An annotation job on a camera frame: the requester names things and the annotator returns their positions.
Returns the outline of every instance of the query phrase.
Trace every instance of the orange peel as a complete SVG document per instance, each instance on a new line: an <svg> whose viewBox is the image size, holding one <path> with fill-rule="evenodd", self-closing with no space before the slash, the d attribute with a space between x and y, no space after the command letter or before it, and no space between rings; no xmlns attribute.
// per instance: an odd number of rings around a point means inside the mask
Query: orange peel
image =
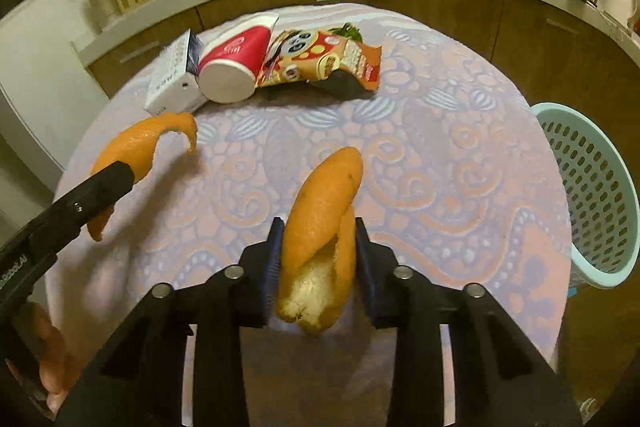
<svg viewBox="0 0 640 427"><path fill-rule="evenodd" d="M356 264L352 203L362 173L357 149L337 150L309 174L287 219L276 314L307 333L330 328L351 292Z"/></svg>
<svg viewBox="0 0 640 427"><path fill-rule="evenodd" d="M193 115L188 112L166 112L133 124L111 140L95 161L91 171L92 176L112 163L120 161L131 167L133 182L138 183L151 170L160 136L169 131L186 134L190 144L188 153L194 152L198 128ZM111 214L113 214L112 206L87 223L87 230L94 241L102 240L102 230L107 225Z"/></svg>

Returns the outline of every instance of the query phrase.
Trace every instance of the round table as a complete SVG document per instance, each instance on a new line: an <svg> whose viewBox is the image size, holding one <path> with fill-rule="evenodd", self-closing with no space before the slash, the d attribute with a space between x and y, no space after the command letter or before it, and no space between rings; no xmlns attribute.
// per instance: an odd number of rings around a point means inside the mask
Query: round table
<svg viewBox="0 0 640 427"><path fill-rule="evenodd" d="M357 25L367 44L382 45L373 99L336 102L292 84L242 103L209 103L195 114L197 154L184 155L184 136L163 136L151 173L118 202L103 241L82 230L62 251L47 274L47 295L54 324L80 360L155 283L201 283L263 241L274 216L286 219L309 172L346 145L364 158L354 205L372 240L434 283L481 282L550 358L571 232L558 167L526 100L484 58L396 13L357 4L293 7L280 11L275 32L343 22ZM95 120L57 196L89 175L117 133L148 117L151 71L140 71ZM241 336L253 426L384 425L395 331L373 330L353 301L320 339L276 318ZM443 339L450 423L446 331Z"/></svg>

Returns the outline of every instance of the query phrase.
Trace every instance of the screw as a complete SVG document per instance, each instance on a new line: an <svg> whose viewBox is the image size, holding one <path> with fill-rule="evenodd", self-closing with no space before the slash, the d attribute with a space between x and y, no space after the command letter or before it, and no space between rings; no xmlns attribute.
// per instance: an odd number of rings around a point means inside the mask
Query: screw
<svg viewBox="0 0 640 427"><path fill-rule="evenodd" d="M225 277L227 279L240 279L244 275L244 268L238 264L232 264L225 268Z"/></svg>
<svg viewBox="0 0 640 427"><path fill-rule="evenodd" d="M153 288L151 288L151 295L156 299L164 299L174 290L174 288L168 282L159 282Z"/></svg>
<svg viewBox="0 0 640 427"><path fill-rule="evenodd" d="M484 286L482 286L481 284L478 284L477 282L472 282L471 284L467 284L465 290L469 295L471 295L475 299L484 296L484 294L486 293Z"/></svg>
<svg viewBox="0 0 640 427"><path fill-rule="evenodd" d="M407 280L407 279L411 279L411 277L414 275L414 271L408 266L401 264L400 266L396 267L396 269L394 270L394 275L398 279Z"/></svg>

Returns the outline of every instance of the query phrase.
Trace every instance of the floor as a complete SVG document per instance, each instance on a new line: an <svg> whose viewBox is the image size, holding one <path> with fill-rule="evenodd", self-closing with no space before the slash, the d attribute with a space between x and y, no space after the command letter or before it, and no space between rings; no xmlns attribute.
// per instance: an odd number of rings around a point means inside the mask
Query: floor
<svg viewBox="0 0 640 427"><path fill-rule="evenodd" d="M640 268L611 290L585 287L567 302L561 372L574 397L603 403L640 347Z"/></svg>

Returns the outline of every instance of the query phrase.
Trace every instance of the patterned tablecloth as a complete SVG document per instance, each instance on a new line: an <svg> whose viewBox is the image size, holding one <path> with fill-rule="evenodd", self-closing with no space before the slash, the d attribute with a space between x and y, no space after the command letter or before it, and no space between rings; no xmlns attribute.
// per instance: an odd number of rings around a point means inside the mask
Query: patterned tablecloth
<svg viewBox="0 0 640 427"><path fill-rule="evenodd" d="M151 174L117 204L104 240L83 230L47 275L52 319L70 349L88 360L153 284L193 285L238 260L274 216L287 216L313 167L351 145L365 163L356 215L372 239L435 283L486 285L549 358L570 226L554 156L516 87L462 44L392 12L341 4L280 13L276 31L353 22L366 43L382 45L377 96L337 103L305 85L264 89L197 111L194 157L184 155L184 136L163 136ZM140 71L92 124L58 196L88 176L119 131L148 116L150 74ZM320 339L277 319L242 331L252 425L384 425L394 343L394 331L372 330L353 302ZM451 422L446 331L444 356Z"/></svg>

